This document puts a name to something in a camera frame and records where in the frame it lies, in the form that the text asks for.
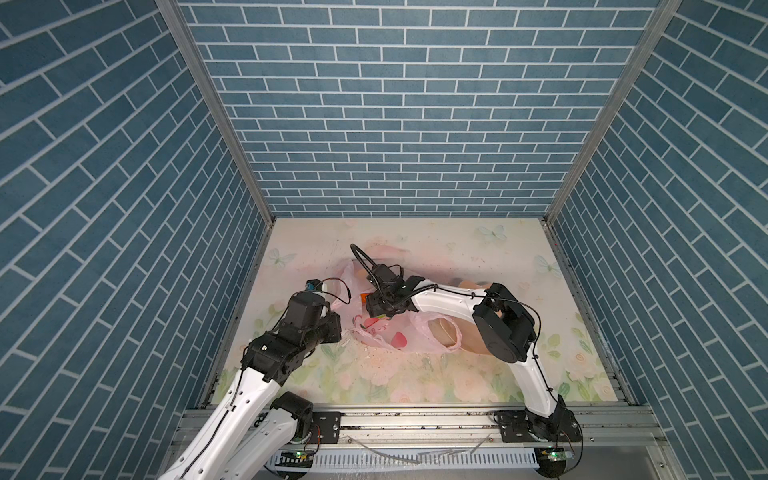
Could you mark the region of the pink plastic bag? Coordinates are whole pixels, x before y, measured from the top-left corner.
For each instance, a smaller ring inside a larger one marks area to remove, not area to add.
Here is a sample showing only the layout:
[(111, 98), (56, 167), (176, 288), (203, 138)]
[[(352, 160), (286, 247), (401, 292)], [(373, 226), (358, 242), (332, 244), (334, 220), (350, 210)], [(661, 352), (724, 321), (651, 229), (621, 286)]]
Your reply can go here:
[(357, 261), (342, 261), (334, 274), (349, 287), (351, 300), (332, 303), (333, 310), (341, 317), (341, 328), (352, 339), (369, 347), (414, 354), (443, 354), (460, 351), (457, 343), (445, 347), (431, 334), (430, 321), (444, 317), (436, 313), (412, 312), (394, 317), (371, 317), (360, 300), (361, 293), (373, 292), (373, 286), (365, 279), (364, 270)]

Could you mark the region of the peach scalloped bowl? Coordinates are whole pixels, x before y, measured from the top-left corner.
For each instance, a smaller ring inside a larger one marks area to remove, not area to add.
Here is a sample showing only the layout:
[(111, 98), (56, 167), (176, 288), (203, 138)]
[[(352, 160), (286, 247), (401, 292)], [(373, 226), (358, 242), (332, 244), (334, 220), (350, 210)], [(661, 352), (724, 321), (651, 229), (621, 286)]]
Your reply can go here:
[(433, 337), (445, 347), (453, 347), (460, 343), (460, 350), (478, 355), (491, 355), (472, 321), (444, 316), (430, 321), (428, 327)]

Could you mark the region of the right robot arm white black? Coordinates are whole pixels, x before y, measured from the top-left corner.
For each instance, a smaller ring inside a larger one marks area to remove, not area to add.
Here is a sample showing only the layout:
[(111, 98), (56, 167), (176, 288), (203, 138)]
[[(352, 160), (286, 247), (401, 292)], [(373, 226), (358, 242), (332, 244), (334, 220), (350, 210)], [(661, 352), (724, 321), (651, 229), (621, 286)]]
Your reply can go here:
[(520, 388), (531, 434), (556, 442), (583, 439), (565, 400), (556, 395), (539, 364), (535, 330), (540, 317), (503, 285), (485, 289), (443, 286), (420, 276), (405, 278), (384, 264), (365, 268), (374, 292), (365, 308), (374, 317), (405, 312), (434, 313), (474, 323), (492, 356), (507, 364)]

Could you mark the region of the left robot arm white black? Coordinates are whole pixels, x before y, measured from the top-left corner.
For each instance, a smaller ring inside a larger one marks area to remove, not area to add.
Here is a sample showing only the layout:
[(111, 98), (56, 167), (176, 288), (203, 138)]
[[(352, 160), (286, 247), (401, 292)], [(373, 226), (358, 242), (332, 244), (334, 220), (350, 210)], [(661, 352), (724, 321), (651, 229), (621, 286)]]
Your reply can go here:
[(163, 479), (252, 479), (281, 448), (309, 435), (313, 404), (281, 393), (322, 344), (341, 340), (341, 320), (323, 291), (299, 291), (270, 330), (244, 350), (227, 393)]

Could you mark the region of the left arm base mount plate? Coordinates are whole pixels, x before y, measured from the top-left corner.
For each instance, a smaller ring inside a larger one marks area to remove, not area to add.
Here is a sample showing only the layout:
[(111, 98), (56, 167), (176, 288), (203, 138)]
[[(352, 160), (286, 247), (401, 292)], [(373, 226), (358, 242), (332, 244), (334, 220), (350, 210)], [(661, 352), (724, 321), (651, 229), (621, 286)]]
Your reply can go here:
[(254, 422), (254, 436), (281, 435), (288, 445), (337, 444), (341, 414), (319, 412), (295, 415), (285, 409), (270, 409)]

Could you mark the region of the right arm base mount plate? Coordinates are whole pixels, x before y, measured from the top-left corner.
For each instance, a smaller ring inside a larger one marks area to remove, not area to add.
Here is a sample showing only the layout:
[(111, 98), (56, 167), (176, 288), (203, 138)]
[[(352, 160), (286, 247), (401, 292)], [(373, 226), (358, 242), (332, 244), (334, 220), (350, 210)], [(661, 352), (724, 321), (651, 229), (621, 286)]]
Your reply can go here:
[(583, 433), (572, 411), (557, 408), (549, 417), (528, 410), (499, 410), (492, 414), (504, 443), (581, 442)]

